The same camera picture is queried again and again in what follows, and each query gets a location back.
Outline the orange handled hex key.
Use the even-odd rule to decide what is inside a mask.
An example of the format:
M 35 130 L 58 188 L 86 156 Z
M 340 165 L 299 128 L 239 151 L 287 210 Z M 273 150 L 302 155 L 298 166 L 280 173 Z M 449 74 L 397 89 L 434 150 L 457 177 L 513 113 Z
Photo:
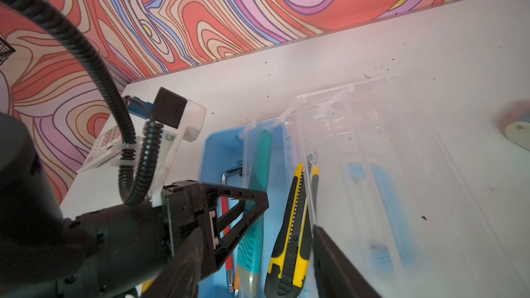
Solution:
M 233 288 L 234 288 L 234 298 L 238 298 L 239 293 L 240 293 L 240 280 L 238 276 L 235 277 Z

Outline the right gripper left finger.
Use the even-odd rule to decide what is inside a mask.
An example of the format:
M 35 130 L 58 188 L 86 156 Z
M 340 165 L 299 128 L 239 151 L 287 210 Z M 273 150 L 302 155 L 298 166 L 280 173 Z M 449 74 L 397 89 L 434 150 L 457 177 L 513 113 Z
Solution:
M 197 297 L 204 237 L 196 228 L 142 297 Z

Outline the clear toolbox lid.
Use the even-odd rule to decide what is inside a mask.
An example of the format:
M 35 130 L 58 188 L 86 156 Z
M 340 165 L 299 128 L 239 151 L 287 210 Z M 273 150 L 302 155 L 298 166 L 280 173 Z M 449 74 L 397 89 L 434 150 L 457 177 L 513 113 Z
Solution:
M 247 125 L 245 181 L 264 135 L 271 162 L 261 273 L 269 268 L 298 167 L 309 222 L 323 228 L 383 297 L 528 297 L 411 88 L 399 77 L 297 98 Z

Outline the light blue plastic toolbox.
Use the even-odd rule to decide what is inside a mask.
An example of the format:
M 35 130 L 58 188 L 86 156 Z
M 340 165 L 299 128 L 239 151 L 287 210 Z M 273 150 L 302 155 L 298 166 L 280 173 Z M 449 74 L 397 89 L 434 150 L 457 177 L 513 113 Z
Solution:
M 295 123 L 279 120 L 213 133 L 199 180 L 218 187 L 218 272 L 200 297 L 317 297 L 310 263 L 310 180 L 294 144 Z

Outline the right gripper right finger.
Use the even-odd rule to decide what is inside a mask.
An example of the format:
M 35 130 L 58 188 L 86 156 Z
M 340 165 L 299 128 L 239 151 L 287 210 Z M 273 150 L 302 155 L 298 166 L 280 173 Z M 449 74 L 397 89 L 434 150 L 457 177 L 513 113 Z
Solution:
M 313 255 L 319 297 L 381 298 L 320 226 L 313 226 Z

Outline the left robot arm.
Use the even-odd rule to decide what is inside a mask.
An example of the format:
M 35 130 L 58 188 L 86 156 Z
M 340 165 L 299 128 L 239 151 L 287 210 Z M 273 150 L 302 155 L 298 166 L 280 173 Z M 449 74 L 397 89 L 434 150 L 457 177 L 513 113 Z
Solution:
M 259 190 L 166 185 L 205 108 L 165 88 L 137 139 L 127 106 L 87 38 L 45 0 L 1 0 L 63 45 L 102 94 L 121 133 L 121 204 L 66 219 L 27 127 L 1 115 L 1 296 L 117 297 L 147 280 L 146 297 L 196 297 L 269 206 Z

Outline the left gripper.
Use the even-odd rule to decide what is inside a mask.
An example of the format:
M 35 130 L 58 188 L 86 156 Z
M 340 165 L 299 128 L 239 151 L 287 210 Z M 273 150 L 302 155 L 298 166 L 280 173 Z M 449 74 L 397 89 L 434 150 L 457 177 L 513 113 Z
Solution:
M 219 216 L 222 197 L 237 204 Z M 194 230 L 200 232 L 200 278 L 205 280 L 220 269 L 252 225 L 269 208 L 265 192 L 196 181 L 180 181 L 164 186 L 161 209 L 168 232 L 171 258 L 182 260 L 178 252 Z

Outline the yellow black utility knife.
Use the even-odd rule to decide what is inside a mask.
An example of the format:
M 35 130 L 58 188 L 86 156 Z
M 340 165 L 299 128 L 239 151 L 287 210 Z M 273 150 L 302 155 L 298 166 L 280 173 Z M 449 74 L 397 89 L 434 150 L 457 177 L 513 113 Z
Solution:
M 307 191 L 317 190 L 319 179 L 314 151 L 306 156 L 306 165 L 297 166 L 291 182 L 282 226 L 266 274 L 266 297 L 298 297 L 302 292 L 313 244 Z

